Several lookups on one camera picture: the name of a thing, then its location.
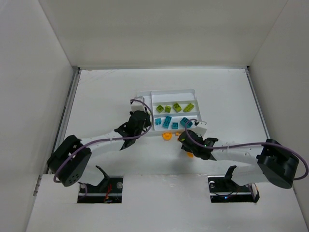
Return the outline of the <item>teal curved lego brick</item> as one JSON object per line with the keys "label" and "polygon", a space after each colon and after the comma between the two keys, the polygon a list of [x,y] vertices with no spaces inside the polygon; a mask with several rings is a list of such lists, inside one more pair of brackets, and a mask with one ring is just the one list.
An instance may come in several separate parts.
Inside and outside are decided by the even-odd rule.
{"label": "teal curved lego brick", "polygon": [[155,119],[155,124],[156,124],[156,125],[161,125],[161,123],[162,123],[161,118],[156,118],[156,119]]}

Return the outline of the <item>long teal lego brick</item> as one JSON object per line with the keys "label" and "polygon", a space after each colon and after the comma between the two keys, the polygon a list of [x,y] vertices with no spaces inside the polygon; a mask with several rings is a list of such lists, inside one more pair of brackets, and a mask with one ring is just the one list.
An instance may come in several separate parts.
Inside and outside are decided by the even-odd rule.
{"label": "long teal lego brick", "polygon": [[170,122],[171,122],[171,117],[170,116],[166,116],[162,127],[168,129],[169,125],[170,125]]}

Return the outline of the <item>teal sloped lego brick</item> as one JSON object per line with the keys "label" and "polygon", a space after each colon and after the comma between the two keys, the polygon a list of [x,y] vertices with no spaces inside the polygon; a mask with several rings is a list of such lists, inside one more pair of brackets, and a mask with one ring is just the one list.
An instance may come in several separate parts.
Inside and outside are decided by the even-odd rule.
{"label": "teal sloped lego brick", "polygon": [[193,122],[190,121],[188,118],[183,117],[183,118],[181,119],[181,121],[180,121],[180,124],[181,124],[183,127],[187,126],[187,128],[191,128],[191,126],[193,125]]}

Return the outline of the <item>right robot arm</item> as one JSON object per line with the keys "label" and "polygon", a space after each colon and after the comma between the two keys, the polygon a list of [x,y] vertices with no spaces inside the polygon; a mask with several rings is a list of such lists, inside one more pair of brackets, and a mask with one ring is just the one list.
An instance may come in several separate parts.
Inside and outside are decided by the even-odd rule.
{"label": "right robot arm", "polygon": [[296,179],[299,157],[275,140],[233,145],[217,138],[203,139],[192,130],[181,133],[178,140],[183,150],[202,160],[235,162],[228,168],[224,178],[239,186],[269,182],[290,189]]}

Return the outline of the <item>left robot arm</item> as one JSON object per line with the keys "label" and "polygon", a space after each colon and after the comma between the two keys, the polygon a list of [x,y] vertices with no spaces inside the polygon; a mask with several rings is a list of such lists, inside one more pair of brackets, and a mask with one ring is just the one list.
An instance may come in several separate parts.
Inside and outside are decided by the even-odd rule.
{"label": "left robot arm", "polygon": [[137,110],[130,112],[128,122],[97,139],[87,139],[85,144],[75,135],[68,136],[47,161],[54,182],[65,187],[78,181],[90,184],[93,179],[86,177],[85,170],[91,157],[129,148],[151,129],[153,123],[151,111]]}

